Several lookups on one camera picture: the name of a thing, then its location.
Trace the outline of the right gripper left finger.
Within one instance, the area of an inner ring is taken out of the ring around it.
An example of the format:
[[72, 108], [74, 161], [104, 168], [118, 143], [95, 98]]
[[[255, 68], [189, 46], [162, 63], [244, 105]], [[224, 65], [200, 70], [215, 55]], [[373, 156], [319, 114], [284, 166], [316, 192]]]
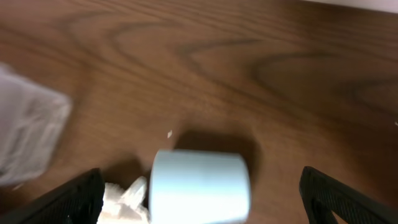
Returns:
[[91, 169], [1, 215], [1, 224], [96, 224], [103, 207], [104, 188], [101, 170]]

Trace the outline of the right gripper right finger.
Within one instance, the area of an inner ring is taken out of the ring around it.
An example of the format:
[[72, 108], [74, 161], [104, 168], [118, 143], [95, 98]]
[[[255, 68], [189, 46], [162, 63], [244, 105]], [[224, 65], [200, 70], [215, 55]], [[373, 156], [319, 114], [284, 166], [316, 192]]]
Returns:
[[397, 223], [397, 212], [310, 166], [303, 168], [299, 192], [310, 224], [336, 223], [335, 215], [346, 223]]

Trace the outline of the light blue cup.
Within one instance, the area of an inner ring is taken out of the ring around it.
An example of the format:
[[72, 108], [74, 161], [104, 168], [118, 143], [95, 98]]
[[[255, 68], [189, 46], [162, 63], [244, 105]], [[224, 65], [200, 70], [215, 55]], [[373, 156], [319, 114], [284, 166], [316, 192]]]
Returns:
[[233, 153], [160, 150], [148, 192], [152, 223], [244, 223], [251, 208], [248, 168]]

